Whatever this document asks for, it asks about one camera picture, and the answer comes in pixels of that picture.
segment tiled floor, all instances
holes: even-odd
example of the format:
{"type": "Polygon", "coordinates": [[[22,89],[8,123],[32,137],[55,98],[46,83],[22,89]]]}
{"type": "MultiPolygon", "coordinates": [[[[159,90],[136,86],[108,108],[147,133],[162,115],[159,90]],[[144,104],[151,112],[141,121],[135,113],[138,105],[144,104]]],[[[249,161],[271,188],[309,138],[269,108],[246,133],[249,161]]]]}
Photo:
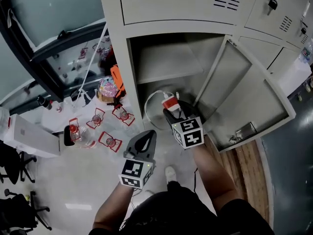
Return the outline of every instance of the tiled floor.
{"type": "MultiPolygon", "coordinates": [[[[36,183],[32,184],[26,178],[25,182],[18,181],[16,185],[12,185],[5,179],[4,184],[0,185],[0,198],[6,198],[3,193],[6,188],[23,194],[34,190],[40,204],[50,207],[50,212],[44,214],[53,230],[48,231],[39,224],[30,235],[87,235],[96,212],[119,181],[118,165],[122,153],[122,149],[114,154],[104,148],[68,148],[58,158],[38,158],[37,163],[30,166],[36,183]]],[[[135,206],[146,199],[145,190],[166,190],[164,169],[168,165],[173,165],[176,169],[181,185],[193,190],[196,165],[192,152],[184,151],[175,142],[171,132],[158,134],[154,159],[154,173],[143,192],[133,198],[135,206]]],[[[196,192],[202,202],[214,211],[198,173],[196,192]]],[[[129,206],[127,215],[132,210],[129,206]]]]}

